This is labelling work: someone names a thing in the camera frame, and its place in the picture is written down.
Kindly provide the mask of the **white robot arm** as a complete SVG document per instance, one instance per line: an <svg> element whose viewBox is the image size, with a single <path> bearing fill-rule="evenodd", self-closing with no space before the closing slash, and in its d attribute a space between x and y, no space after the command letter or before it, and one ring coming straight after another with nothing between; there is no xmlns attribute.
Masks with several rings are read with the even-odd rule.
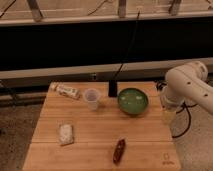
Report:
<svg viewBox="0 0 213 171"><path fill-rule="evenodd" d="M206 83L208 69L200 61L174 67L165 74L166 85L160 92L162 122L169 125L177 108L186 99L194 101L213 115L213 87Z"/></svg>

